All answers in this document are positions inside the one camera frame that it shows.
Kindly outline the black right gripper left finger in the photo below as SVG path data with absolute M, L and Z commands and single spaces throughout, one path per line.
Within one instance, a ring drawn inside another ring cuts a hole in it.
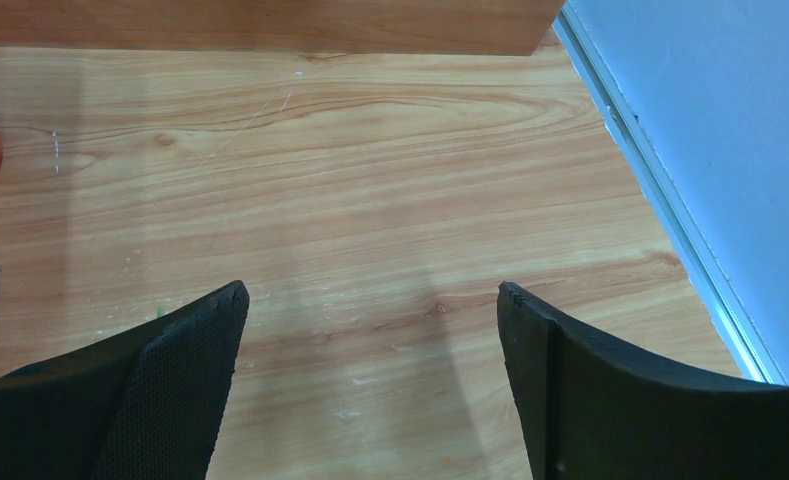
M 233 281 L 0 377 L 0 479 L 202 479 L 250 297 Z

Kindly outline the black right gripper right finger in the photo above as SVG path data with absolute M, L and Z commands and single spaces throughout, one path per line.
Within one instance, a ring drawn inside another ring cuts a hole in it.
M 499 338 L 536 479 L 789 479 L 789 387 L 631 344 L 511 282 Z

